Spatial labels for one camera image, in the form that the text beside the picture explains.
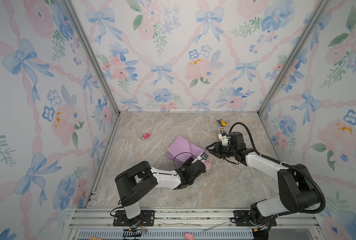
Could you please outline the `pink purple wrapping paper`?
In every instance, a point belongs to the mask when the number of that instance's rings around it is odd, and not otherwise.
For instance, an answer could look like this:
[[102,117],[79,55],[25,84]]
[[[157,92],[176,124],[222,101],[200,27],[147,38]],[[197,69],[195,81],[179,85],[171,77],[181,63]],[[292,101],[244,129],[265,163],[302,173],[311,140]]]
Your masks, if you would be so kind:
[[184,166],[188,161],[188,165],[197,161],[197,159],[205,153],[203,148],[197,147],[185,138],[178,136],[168,149],[168,159],[173,161],[176,169]]

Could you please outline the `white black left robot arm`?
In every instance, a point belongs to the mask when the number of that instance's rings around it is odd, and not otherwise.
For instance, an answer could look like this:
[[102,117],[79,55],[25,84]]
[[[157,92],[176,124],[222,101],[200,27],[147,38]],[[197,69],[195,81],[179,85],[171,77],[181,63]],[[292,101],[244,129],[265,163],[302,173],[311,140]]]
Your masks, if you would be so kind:
[[182,190],[207,171],[206,161],[187,160],[172,171],[158,170],[143,161],[120,173],[115,183],[120,196],[119,205],[124,209],[125,221],[130,226],[141,223],[142,211],[139,201],[154,188]]

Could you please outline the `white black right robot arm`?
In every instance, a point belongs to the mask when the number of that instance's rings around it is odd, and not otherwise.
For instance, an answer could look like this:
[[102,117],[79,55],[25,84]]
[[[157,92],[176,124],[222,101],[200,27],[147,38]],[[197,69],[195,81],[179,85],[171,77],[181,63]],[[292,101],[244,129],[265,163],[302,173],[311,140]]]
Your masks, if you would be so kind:
[[326,207],[322,189],[304,165],[281,162],[261,154],[255,147],[247,148],[246,144],[226,146],[222,142],[215,142],[206,150],[219,159],[228,161],[234,158],[238,163],[257,169],[277,182],[279,192],[275,197],[251,205],[246,220],[254,226],[272,223],[279,216],[318,214]]

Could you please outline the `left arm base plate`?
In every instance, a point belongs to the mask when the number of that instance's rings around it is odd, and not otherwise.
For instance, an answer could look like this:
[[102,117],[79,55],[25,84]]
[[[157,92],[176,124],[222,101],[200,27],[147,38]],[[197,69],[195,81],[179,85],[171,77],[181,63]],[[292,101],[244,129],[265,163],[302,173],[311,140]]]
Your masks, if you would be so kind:
[[114,215],[113,226],[114,227],[152,227],[155,221],[155,211],[153,210],[141,210],[141,214],[135,218],[129,219],[124,210],[116,211]]

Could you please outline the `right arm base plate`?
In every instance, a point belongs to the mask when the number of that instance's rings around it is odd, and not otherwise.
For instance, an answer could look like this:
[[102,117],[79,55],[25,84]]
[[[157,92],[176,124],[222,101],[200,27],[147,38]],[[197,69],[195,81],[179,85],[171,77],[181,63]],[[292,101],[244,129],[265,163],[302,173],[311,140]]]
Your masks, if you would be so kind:
[[233,211],[234,217],[231,222],[236,224],[237,227],[272,227],[277,226],[276,220],[271,222],[273,216],[263,217],[255,210],[235,210]]

